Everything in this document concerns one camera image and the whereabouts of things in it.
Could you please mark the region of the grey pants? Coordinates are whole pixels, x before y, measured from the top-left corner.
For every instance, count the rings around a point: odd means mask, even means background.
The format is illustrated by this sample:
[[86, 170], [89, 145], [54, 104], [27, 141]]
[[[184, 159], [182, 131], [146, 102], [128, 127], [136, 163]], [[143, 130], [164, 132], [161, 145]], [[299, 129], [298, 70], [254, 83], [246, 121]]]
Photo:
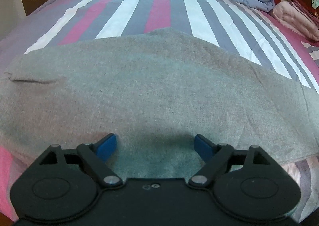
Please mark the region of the grey pants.
[[1, 77], [1, 145], [25, 163], [109, 133], [123, 177], [195, 171], [196, 134], [286, 164], [318, 154], [318, 93], [172, 28], [32, 51]]

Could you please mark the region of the striped pink grey bedsheet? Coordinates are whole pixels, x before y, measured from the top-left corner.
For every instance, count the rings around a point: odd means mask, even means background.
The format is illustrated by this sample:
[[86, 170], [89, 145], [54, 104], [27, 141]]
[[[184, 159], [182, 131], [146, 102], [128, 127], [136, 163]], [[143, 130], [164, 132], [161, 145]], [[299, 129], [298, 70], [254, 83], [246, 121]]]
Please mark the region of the striped pink grey bedsheet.
[[[292, 79], [304, 76], [310, 85], [318, 83], [318, 66], [301, 42], [318, 43], [286, 28], [270, 14], [228, 0], [138, 0], [133, 11], [125, 9], [124, 1], [47, 1], [1, 41], [1, 66], [7, 66], [14, 54], [25, 52], [31, 42], [44, 35], [67, 10], [72, 10], [72, 18], [49, 41], [49, 46], [94, 39], [118, 11], [128, 16], [123, 35], [166, 27], [192, 34], [197, 14], [200, 23], [211, 29], [217, 44], [227, 52], [258, 58], [263, 67], [271, 70], [276, 68], [274, 62], [278, 60]], [[32, 29], [36, 35], [29, 35]]]

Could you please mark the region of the striped grey white pillow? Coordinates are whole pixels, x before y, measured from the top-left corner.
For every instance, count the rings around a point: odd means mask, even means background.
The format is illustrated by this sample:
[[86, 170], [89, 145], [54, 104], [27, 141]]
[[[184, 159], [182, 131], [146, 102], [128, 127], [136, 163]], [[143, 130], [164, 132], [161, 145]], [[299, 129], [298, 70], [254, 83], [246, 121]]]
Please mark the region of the striped grey white pillow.
[[319, 47], [316, 44], [310, 44], [309, 42], [301, 42], [304, 51], [311, 57], [311, 59], [319, 65]]

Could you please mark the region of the folded pink blanket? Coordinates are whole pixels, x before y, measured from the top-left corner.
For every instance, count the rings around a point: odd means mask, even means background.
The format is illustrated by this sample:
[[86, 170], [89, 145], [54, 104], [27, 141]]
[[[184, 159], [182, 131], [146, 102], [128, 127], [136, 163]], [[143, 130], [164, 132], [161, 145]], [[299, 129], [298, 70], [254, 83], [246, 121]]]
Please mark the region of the folded pink blanket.
[[318, 18], [312, 15], [298, 1], [282, 1], [270, 15], [286, 28], [312, 41], [318, 41]]

